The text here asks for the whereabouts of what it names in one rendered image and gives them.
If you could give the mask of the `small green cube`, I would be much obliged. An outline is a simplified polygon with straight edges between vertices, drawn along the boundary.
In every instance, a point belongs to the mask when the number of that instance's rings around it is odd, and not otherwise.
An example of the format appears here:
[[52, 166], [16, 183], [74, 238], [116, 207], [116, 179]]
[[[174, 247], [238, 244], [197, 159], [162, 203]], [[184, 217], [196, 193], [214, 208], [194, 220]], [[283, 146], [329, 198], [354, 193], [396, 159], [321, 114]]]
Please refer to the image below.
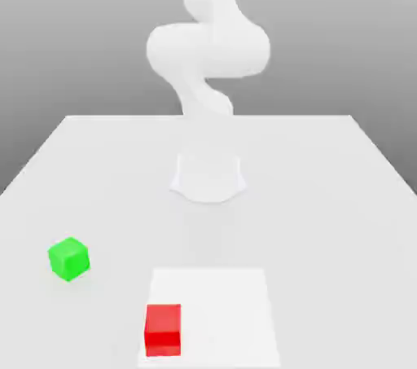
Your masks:
[[61, 279], [70, 282], [90, 268], [88, 248], [68, 237], [48, 249], [50, 267]]

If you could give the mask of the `small red cube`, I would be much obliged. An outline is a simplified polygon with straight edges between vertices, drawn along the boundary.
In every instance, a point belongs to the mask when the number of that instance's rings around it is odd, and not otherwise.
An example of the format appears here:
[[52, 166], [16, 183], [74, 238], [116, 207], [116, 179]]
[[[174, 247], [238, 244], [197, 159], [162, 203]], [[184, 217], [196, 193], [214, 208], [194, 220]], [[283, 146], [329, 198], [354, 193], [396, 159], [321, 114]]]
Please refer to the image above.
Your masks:
[[180, 304], [149, 304], [144, 326], [147, 357], [181, 355], [182, 306]]

